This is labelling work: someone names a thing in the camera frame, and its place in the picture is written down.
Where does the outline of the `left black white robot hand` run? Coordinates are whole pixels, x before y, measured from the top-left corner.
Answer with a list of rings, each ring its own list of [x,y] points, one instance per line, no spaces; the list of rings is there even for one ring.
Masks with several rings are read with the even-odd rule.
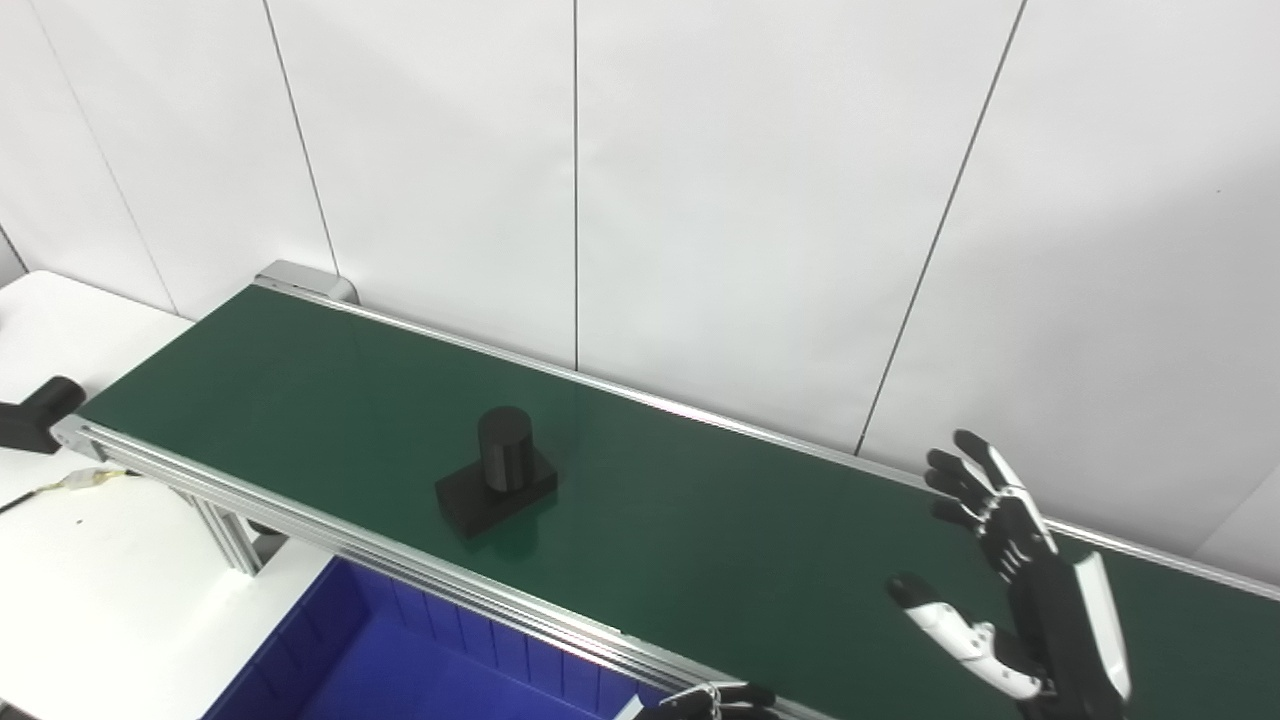
[[[776,693],[750,682],[708,682],[646,705],[634,696],[614,719],[780,719]]]

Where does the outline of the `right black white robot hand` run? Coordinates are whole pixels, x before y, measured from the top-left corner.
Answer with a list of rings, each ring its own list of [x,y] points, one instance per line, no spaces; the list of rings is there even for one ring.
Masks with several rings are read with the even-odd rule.
[[[940,493],[931,511],[973,536],[1004,583],[1014,628],[969,618],[911,573],[892,575],[888,596],[1024,719],[1124,719],[1132,675],[1102,556],[1069,561],[1004,455],[966,429],[954,443],[925,456],[925,483]]]

